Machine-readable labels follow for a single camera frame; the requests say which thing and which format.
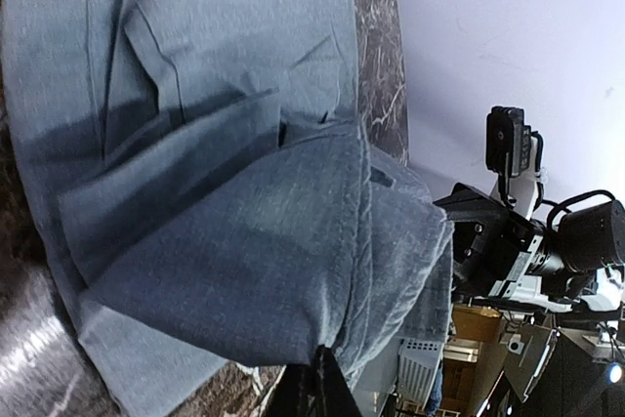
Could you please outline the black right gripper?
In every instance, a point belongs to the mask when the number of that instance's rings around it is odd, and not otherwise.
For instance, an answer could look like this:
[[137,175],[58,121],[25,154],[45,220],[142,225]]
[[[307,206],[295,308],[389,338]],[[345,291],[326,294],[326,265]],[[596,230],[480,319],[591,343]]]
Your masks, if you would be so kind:
[[546,227],[474,188],[457,184],[435,202],[453,223],[453,293],[462,298],[544,298],[532,268]]

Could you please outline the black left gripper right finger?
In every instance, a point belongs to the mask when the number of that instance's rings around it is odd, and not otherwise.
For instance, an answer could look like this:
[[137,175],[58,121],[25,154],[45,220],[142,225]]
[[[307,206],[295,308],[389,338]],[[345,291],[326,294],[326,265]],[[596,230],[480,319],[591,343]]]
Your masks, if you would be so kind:
[[326,347],[316,351],[316,415],[362,416],[335,356]]

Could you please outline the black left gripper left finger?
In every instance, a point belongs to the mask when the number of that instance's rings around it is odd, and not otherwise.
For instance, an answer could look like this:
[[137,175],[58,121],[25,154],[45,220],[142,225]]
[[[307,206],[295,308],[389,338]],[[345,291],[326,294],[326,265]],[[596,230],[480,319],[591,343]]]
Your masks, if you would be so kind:
[[280,415],[288,417],[319,416],[317,410],[319,387],[317,368],[320,354],[316,354],[310,365],[289,364],[284,372],[281,385],[284,397],[280,401]]

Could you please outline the grey long sleeve shirt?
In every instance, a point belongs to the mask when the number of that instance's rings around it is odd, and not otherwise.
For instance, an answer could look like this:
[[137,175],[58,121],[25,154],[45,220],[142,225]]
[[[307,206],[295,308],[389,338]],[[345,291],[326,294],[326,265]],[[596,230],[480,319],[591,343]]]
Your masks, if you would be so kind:
[[77,339],[128,416],[225,364],[353,394],[442,338],[453,226],[357,114],[354,0],[2,0],[9,130]]

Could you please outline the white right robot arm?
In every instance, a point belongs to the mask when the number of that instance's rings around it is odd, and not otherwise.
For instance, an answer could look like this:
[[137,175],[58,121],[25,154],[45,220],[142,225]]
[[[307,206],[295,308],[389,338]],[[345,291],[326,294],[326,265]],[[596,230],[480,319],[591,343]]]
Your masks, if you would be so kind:
[[[572,210],[595,196],[604,202]],[[536,196],[499,197],[458,184],[436,205],[454,224],[457,293],[492,308],[615,315],[624,293],[624,207],[589,191],[533,216]]]

